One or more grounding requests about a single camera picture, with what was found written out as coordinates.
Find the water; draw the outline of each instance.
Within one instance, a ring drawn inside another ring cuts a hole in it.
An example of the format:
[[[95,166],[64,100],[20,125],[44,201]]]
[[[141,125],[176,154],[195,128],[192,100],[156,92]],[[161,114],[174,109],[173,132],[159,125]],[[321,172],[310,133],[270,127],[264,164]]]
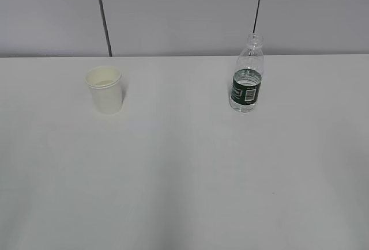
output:
[[[261,83],[261,75],[260,73],[252,69],[241,69],[241,70],[236,71],[234,75],[234,81],[236,81],[239,85],[243,85],[243,86],[256,86]],[[253,104],[249,104],[249,105],[242,105],[242,104],[235,102],[232,99],[232,94],[231,94],[229,98],[229,104],[234,110],[247,113],[247,112],[252,111],[255,108],[257,102]]]

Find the bottle label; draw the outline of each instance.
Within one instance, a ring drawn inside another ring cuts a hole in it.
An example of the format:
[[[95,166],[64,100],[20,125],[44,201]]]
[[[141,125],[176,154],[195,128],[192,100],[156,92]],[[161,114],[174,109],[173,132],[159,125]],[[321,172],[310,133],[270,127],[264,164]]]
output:
[[[241,85],[233,79],[231,98],[241,105],[251,105],[258,100],[260,84],[254,86]]]

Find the table surface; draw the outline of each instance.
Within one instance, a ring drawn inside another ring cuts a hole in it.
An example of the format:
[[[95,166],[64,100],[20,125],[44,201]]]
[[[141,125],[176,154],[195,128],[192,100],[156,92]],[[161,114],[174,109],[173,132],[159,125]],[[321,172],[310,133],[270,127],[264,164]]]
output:
[[[266,56],[247,114],[235,61],[0,59],[0,249],[368,249],[369,55]]]

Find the water bottle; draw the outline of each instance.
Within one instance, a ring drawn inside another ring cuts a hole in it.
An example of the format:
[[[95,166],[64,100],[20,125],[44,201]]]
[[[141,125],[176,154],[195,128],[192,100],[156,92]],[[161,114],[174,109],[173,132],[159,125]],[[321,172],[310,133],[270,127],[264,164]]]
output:
[[[238,112],[252,111],[258,101],[261,79],[264,73],[263,38],[249,34],[246,48],[237,59],[229,103]]]

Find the white paper cup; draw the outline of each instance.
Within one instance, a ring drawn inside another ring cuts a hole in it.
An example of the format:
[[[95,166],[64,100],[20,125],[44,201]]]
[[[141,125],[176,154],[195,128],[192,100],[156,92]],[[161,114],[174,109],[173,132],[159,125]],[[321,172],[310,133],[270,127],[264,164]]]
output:
[[[121,73],[113,66],[95,67],[87,73],[86,83],[99,112],[113,114],[121,110],[121,78]]]

